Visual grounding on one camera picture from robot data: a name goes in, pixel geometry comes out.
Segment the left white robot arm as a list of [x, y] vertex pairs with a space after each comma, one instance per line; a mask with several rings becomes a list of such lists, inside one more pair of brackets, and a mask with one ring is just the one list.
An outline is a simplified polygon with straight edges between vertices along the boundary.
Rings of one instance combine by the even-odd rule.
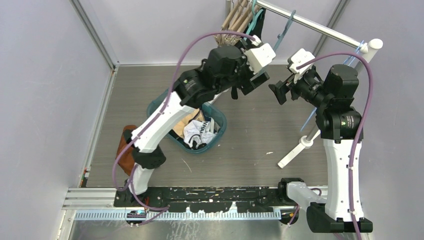
[[129, 174], [120, 189], [126, 200], [135, 207], [144, 205], [153, 171], [166, 161], [160, 141], [178, 122], [227, 89], [240, 89], [244, 95], [252, 92], [269, 79], [261, 70], [275, 56], [268, 43], [250, 49], [214, 48], [199, 67], [182, 72], [172, 82], [163, 102], [142, 125], [124, 128], [116, 161]]

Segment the teal plastic hanger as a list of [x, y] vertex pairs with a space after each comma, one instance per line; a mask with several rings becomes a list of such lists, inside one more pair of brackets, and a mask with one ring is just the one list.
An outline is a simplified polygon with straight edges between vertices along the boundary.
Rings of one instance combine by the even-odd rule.
[[251, 13], [253, 14], [253, 16], [251, 21], [245, 28], [244, 33], [252, 36], [256, 35], [257, 37], [262, 39], [266, 10], [262, 7], [258, 8], [256, 0], [252, 0], [251, 3]]

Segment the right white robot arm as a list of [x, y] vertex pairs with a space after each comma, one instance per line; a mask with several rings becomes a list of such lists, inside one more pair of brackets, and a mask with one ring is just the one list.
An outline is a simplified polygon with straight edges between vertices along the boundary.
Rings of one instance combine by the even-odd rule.
[[280, 104], [303, 98], [316, 107], [316, 125], [327, 161], [327, 196], [321, 197], [302, 181], [282, 181], [277, 198], [283, 205], [297, 203], [306, 212], [314, 233], [370, 233], [373, 223], [365, 218], [359, 195], [359, 155], [363, 114], [352, 107], [359, 86], [358, 72], [347, 65], [333, 65], [321, 79], [315, 67], [301, 78], [291, 75], [269, 86]]

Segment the beige underwear navy trim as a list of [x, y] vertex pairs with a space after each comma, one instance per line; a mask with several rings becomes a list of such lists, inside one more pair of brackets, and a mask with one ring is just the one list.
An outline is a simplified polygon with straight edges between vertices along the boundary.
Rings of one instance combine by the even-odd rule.
[[172, 130], [177, 134], [178, 137], [184, 138], [184, 128], [193, 120], [200, 122], [205, 121], [205, 117], [201, 109], [195, 109], [192, 113], [185, 116], [172, 128]]

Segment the black garment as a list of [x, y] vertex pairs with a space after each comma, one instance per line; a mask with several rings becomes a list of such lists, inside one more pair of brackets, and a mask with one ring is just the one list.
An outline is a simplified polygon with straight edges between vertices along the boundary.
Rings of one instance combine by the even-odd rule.
[[245, 28], [244, 33], [247, 35], [256, 35], [260, 39], [262, 39], [262, 32], [264, 27], [266, 10], [264, 8], [260, 8], [257, 13], [253, 16], [252, 20]]

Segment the white black underwear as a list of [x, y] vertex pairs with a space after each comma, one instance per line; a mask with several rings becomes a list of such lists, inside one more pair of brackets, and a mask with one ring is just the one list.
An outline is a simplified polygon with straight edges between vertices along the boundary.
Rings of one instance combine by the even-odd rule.
[[215, 121], [191, 121], [184, 128], [184, 143], [192, 150], [198, 150], [208, 145], [217, 135]]

